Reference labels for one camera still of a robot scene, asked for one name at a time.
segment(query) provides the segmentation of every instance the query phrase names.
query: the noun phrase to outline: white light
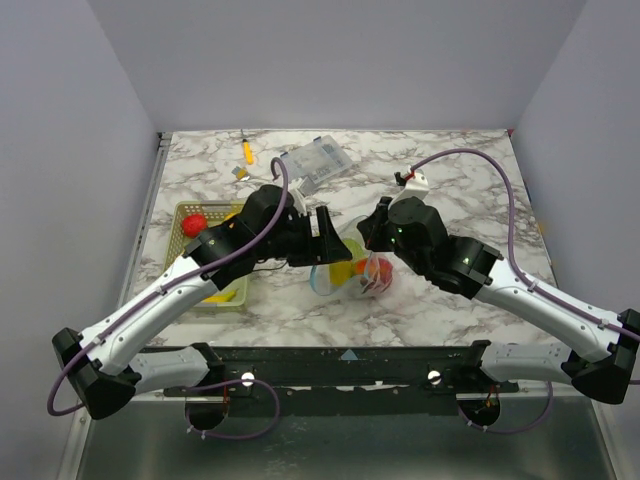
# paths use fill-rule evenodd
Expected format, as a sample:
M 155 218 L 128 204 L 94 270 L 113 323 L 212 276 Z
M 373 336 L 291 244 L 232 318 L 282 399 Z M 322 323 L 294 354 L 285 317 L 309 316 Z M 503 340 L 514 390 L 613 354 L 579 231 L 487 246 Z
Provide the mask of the white light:
M 245 372 L 240 378 L 242 380 L 255 380 L 256 377 L 251 372 Z M 253 385 L 253 382 L 242 382 L 242 385 L 244 385 L 245 387 L 250 387 L 251 385 Z

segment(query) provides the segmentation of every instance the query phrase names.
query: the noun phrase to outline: marble tabletop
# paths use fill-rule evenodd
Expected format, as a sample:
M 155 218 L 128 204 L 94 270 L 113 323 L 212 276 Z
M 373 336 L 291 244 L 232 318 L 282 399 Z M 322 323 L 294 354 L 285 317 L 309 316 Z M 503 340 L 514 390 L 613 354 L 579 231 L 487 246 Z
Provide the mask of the marble tabletop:
M 322 185 L 308 205 L 327 205 L 336 227 L 368 215 L 383 195 L 398 192 L 393 173 L 416 160 L 454 147 L 493 156 L 513 183 L 517 207 L 516 256 L 522 268 L 553 283 L 546 249 L 504 130 L 489 131 L 245 131 L 256 163 L 251 178 L 237 181 L 244 166 L 239 131 L 173 134 L 155 199 L 134 293 L 162 272 L 176 203 L 247 197 L 271 182 L 269 162 L 315 137 L 332 135 L 353 167 Z M 450 233 L 466 235 L 506 252 L 507 195 L 492 167 L 480 158 L 454 155 L 424 167 L 427 202 L 440 211 Z M 467 345 L 473 340 L 543 342 L 549 336 L 495 307 L 441 292 L 398 259 L 393 284 L 376 298 L 340 300 L 317 296 L 310 268 L 251 274 L 246 311 L 223 315 L 187 312 L 152 345 L 206 341 L 225 346 L 401 346 Z

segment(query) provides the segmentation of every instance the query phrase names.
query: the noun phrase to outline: gray floor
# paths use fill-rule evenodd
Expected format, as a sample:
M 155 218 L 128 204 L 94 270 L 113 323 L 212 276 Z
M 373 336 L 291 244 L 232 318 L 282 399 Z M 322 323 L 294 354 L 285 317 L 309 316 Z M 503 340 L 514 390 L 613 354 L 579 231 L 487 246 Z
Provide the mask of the gray floor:
M 534 418 L 543 399 L 504 400 L 499 425 Z M 263 419 L 230 419 L 228 432 Z M 283 418 L 259 440 L 225 442 L 186 434 L 176 402 L 133 402 L 93 422 L 82 480 L 205 479 L 614 479 L 591 403 L 558 398 L 551 417 L 522 435 L 467 428 L 457 417 Z

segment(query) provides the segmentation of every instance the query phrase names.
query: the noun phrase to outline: blue triangle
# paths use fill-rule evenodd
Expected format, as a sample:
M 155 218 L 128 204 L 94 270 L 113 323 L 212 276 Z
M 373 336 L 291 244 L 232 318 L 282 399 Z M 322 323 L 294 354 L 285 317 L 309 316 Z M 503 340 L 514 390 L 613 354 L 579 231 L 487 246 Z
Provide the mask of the blue triangle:
M 349 349 L 342 354 L 340 360 L 358 360 L 358 357 L 353 353 L 353 350 Z

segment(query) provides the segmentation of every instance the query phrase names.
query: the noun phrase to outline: red fruit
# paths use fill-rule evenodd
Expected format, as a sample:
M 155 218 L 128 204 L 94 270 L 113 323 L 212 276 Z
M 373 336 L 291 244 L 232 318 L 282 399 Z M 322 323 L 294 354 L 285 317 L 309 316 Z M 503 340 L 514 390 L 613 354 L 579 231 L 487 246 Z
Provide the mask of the red fruit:
M 205 228 L 207 228 L 207 217 L 201 213 L 189 215 L 182 221 L 182 231 L 187 237 L 195 238 Z

